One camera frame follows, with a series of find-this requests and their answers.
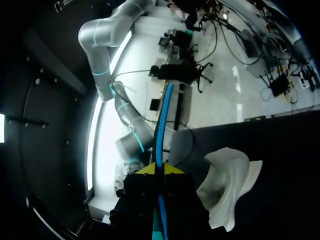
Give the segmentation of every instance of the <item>blue cable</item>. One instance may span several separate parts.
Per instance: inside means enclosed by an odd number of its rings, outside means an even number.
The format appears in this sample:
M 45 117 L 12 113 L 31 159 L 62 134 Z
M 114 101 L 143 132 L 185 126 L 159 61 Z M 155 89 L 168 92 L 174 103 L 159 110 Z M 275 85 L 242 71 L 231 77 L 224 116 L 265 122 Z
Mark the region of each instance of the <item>blue cable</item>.
M 173 84 L 169 84 L 168 87 L 166 88 L 161 116 L 160 116 L 159 125 L 158 125 L 158 132 L 156 136 L 156 149 L 155 149 L 155 163 L 158 168 L 161 168 L 163 166 L 162 150 L 164 146 L 167 115 L 168 115 L 169 104 L 170 104 L 173 88 L 174 88 Z M 159 199 L 160 214 L 161 214 L 162 225 L 163 225 L 164 240 L 168 240 L 167 213 L 166 213 L 165 201 L 162 195 L 159 195 L 158 199 Z
M 135 133 L 135 131 L 133 131 L 132 133 L 133 133 L 133 135 L 135 136 L 136 140 L 138 141 L 138 143 L 139 143 L 139 145 L 140 145 L 140 148 L 141 148 L 142 153 L 144 153 L 144 152 L 145 152 L 145 149 L 144 149 L 144 146 L 142 145 L 142 143 L 141 143 L 141 141 L 140 141 L 140 139 L 139 139 L 138 135 Z
M 164 145 L 164 137 L 165 137 L 165 129 L 166 129 L 166 123 L 167 123 L 167 115 L 169 110 L 169 103 L 171 99 L 171 94 L 173 91 L 174 85 L 169 84 L 164 96 L 161 116 L 159 120 L 159 127 L 158 127 L 158 133 L 156 136 L 156 149 L 155 149 L 155 161 L 157 167 L 161 168 L 163 164 L 162 160 L 162 150 Z

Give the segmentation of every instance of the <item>cable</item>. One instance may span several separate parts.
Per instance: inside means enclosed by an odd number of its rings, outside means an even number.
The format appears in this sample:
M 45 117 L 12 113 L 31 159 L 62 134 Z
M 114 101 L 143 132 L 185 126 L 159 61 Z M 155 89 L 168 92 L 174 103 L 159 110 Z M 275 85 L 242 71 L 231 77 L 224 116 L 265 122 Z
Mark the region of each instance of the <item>cable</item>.
M 206 60 L 207 58 L 209 58 L 209 57 L 215 52 L 215 50 L 217 49 L 217 45 L 218 45 L 218 32 L 217 32 L 217 27 L 216 27 L 215 21 L 213 20 L 212 23 L 213 23 L 214 30 L 215 30 L 215 45 L 214 45 L 214 48 L 213 48 L 212 52 L 211 52 L 208 56 L 204 57 L 204 58 L 203 58 L 202 60 L 200 60 L 200 61 L 197 61 L 197 62 L 196 62 L 197 64 L 199 64 L 199 63 L 203 62 L 204 60 Z
M 244 65 L 250 66 L 250 65 L 256 64 L 256 63 L 260 60 L 260 58 L 261 58 L 261 56 L 262 56 L 262 52 L 263 52 L 262 50 L 261 50 L 261 52 L 259 53 L 258 58 L 257 58 L 255 61 L 251 62 L 251 63 L 245 63 L 245 62 L 241 61 L 240 59 L 238 59 L 238 58 L 236 57 L 236 55 L 232 52 L 232 50 L 231 50 L 231 48 L 230 48 L 230 46 L 229 46 L 229 43 L 227 42 L 227 38 L 226 38 L 224 29 L 223 29 L 223 27 L 221 26 L 221 24 L 220 24 L 220 27 L 221 27 L 221 30 L 222 30 L 222 35 L 223 35 L 224 41 L 225 41 L 225 43 L 226 43 L 226 46 L 228 47 L 228 49 L 229 49 L 230 53 L 232 54 L 232 56 L 233 56 L 239 63 L 242 63 L 242 64 L 244 64 Z
M 113 91 L 122 99 L 122 100 L 125 100 L 125 101 L 129 101 L 129 99 L 126 99 L 124 98 L 123 96 L 121 96 L 120 93 L 118 93 L 115 88 L 114 88 L 114 83 L 115 83 L 115 79 L 121 75 L 125 75 L 125 74 L 134 74 L 134 73 L 143 73 L 143 72 L 150 72 L 150 70 L 137 70 L 137 71 L 128 71 L 128 72 L 123 72 L 123 73 L 120 73 L 114 77 L 112 77 L 112 80 L 111 80 L 111 85 L 112 85 L 112 89 Z
M 268 85 L 268 83 L 266 82 L 266 80 L 259 74 L 259 77 L 262 79 L 262 81 L 265 83 L 265 85 L 267 86 L 267 88 L 269 89 L 270 86 Z
M 28 92 L 27 92 L 27 94 L 25 96 L 25 99 L 24 99 L 24 107 L 23 107 L 23 112 L 21 114 L 22 115 L 22 120 L 24 120 L 25 116 L 26 116 L 26 109 L 27 109 L 28 99 L 29 99 L 30 91 L 31 91 L 31 88 L 32 88 L 33 84 L 34 84 L 34 80 L 31 81 L 29 89 L 28 89 Z M 20 123 L 20 126 L 19 126 L 20 167 L 21 167 L 21 171 L 22 171 L 23 182 L 24 182 L 25 188 L 26 188 L 26 193 L 27 193 L 27 196 L 29 196 L 29 194 L 31 194 L 32 192 L 31 192 L 30 182 L 28 181 L 28 174 L 27 174 L 27 169 L 26 169 L 26 166 L 25 166 L 25 159 L 24 159 L 24 155 L 23 155 L 23 151 L 22 151 L 23 127 L 24 127 L 24 124 Z
M 267 99 L 265 99 L 264 97 L 263 97 L 263 91 L 264 90 L 266 90 L 266 89 L 270 89 L 269 87 L 265 87 L 264 89 L 262 89 L 261 91 L 260 91 L 260 97 L 262 98 L 262 100 L 264 101 L 264 102 L 268 102 L 270 99 L 271 99 L 271 97 L 272 97 L 272 93 L 270 94 L 270 96 L 267 98 Z
M 134 74 L 134 73 L 143 73 L 143 72 L 150 72 L 150 69 L 149 70 L 128 71 L 128 72 L 119 73 L 118 75 L 112 77 L 112 80 L 114 81 L 117 77 L 124 75 L 124 74 Z
M 256 32 L 254 31 L 254 29 L 252 28 L 252 26 L 251 26 L 249 23 L 247 23 L 247 21 L 244 20 L 244 18 L 243 18 L 239 13 L 237 13 L 236 11 L 234 11 L 232 8 L 230 8 L 230 7 L 228 7 L 228 6 L 227 6 L 227 8 L 229 8 L 229 10 L 231 10 L 232 12 L 234 12 L 234 13 L 248 26 L 248 28 L 252 31 L 253 34 L 256 33 Z

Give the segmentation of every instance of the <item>desk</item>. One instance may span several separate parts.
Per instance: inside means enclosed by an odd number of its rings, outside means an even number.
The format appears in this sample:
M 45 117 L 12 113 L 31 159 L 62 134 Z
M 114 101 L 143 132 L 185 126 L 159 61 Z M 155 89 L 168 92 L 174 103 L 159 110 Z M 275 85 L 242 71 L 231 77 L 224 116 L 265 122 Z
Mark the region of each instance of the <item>desk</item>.
M 172 31 L 172 35 L 175 37 L 176 34 L 177 34 L 177 30 L 174 29 Z M 184 49 L 184 51 L 187 52 L 189 50 L 189 48 L 192 44 L 192 41 L 193 41 L 192 36 L 186 34 L 185 45 L 187 46 L 187 49 Z M 164 64 L 182 64 L 183 59 L 180 59 L 180 49 L 179 49 L 179 47 L 177 47 L 175 45 L 175 43 L 173 41 L 170 41 L 169 46 L 166 51 L 167 51 L 167 59 Z M 172 83 L 172 81 L 171 80 L 162 80 L 162 82 L 163 82 L 162 92 L 164 92 L 166 86 L 169 83 Z M 181 105 L 183 102 L 185 87 L 186 87 L 185 84 L 177 84 L 174 87 L 174 90 L 173 90 L 174 92 L 172 94 L 173 96 L 171 96 L 171 101 L 170 101 L 171 111 L 169 111 L 169 114 L 168 114 L 168 121 L 174 121 L 174 124 L 170 123 L 170 125 L 172 126 L 172 128 L 174 130 L 178 130 L 178 128 L 179 128 L 180 118 L 181 118 L 181 114 L 182 114 L 181 113 L 182 112 Z
M 295 70 L 296 65 L 293 65 L 291 69 L 290 72 Z M 314 92 L 310 88 L 303 89 L 299 77 L 290 77 L 290 80 L 295 89 L 292 89 L 288 96 L 292 96 L 293 101 L 298 99 L 298 102 L 294 106 L 288 102 L 284 95 L 274 97 L 271 90 L 266 88 L 266 84 L 261 79 L 257 79 L 258 92 L 262 96 L 260 96 L 260 105 L 263 116 L 275 116 L 283 113 L 291 114 L 295 110 L 299 111 L 320 105 L 320 89 L 315 89 Z

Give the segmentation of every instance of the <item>white floor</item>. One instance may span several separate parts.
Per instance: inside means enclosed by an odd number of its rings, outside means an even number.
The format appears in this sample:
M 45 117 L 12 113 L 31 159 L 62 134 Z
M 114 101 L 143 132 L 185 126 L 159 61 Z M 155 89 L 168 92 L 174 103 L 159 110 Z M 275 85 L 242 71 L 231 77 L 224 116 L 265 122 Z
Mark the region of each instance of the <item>white floor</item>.
M 232 13 L 229 17 L 233 24 L 239 22 L 239 18 Z M 202 62 L 203 65 L 207 62 L 213 63 L 213 67 L 208 67 L 203 73 L 213 83 L 210 84 L 202 78 L 200 89 L 203 93 L 198 92 L 197 84 L 193 85 L 189 119 L 189 126 L 192 128 L 238 123 L 261 116 L 260 93 L 256 78 L 246 70 L 244 64 L 231 55 L 219 25 L 216 24 L 216 27 L 217 48 Z M 233 53 L 245 62 L 246 59 L 234 34 L 226 29 L 224 33 Z M 209 23 L 205 34 L 208 39 L 199 37 L 197 60 L 212 52 L 215 47 L 215 34 L 213 24 Z

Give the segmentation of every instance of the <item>black cable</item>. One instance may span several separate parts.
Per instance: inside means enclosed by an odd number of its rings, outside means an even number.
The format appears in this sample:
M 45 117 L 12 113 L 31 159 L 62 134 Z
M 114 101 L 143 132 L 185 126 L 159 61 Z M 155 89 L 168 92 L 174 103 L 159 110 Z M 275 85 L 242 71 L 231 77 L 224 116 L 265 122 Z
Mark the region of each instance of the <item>black cable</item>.
M 240 40 L 239 40 L 239 35 L 237 35 L 235 32 L 234 32 L 234 36 L 235 36 L 235 39 L 236 39 L 236 41 L 238 42 L 238 44 L 240 45 L 240 47 L 242 48 L 242 50 L 244 51 L 244 52 L 246 52 L 246 48 L 243 46 L 243 43 L 241 43 L 240 42 Z
M 268 83 L 266 82 L 266 80 L 259 74 L 259 77 L 262 79 L 262 81 L 265 83 L 265 85 L 267 86 L 267 88 L 269 89 L 270 86 L 268 85 Z
M 245 63 L 245 62 L 241 61 L 240 59 L 238 59 L 238 58 L 236 57 L 236 55 L 232 52 L 232 50 L 231 50 L 231 48 L 230 48 L 230 46 L 229 46 L 229 43 L 228 43 L 228 41 L 227 41 L 227 38 L 226 38 L 226 35 L 225 35 L 225 32 L 224 32 L 223 27 L 222 27 L 221 25 L 220 25 L 220 27 L 221 27 L 221 30 L 222 30 L 222 35 L 223 35 L 224 41 L 225 41 L 225 43 L 226 43 L 226 46 L 228 47 L 228 49 L 229 49 L 230 53 L 232 54 L 232 56 L 233 56 L 239 63 L 242 63 L 242 64 L 244 64 L 244 65 L 250 66 L 250 65 L 256 64 L 256 63 L 260 60 L 260 58 L 261 58 L 261 56 L 262 56 L 262 52 L 263 52 L 262 50 L 261 50 L 258 58 L 257 58 L 255 61 L 251 62 L 251 63 Z
M 197 64 L 199 64 L 199 63 L 201 63 L 202 61 L 204 61 L 204 60 L 206 60 L 207 58 L 209 58 L 209 57 L 215 52 L 215 50 L 217 49 L 217 45 L 218 45 L 218 32 L 217 32 L 217 27 L 216 27 L 215 21 L 213 20 L 212 23 L 213 23 L 214 30 L 215 30 L 215 45 L 214 45 L 214 48 L 213 48 L 212 52 L 211 52 L 208 56 L 206 56 L 205 58 L 203 58 L 203 59 L 200 60 L 200 61 L 197 61 L 197 62 L 196 62 Z
M 228 7 L 232 12 L 234 12 L 247 26 L 248 28 L 252 31 L 253 35 L 256 34 L 256 32 L 254 31 L 254 29 L 252 28 L 252 26 L 247 23 L 247 21 L 239 14 L 237 13 L 236 11 L 234 11 L 232 8 Z

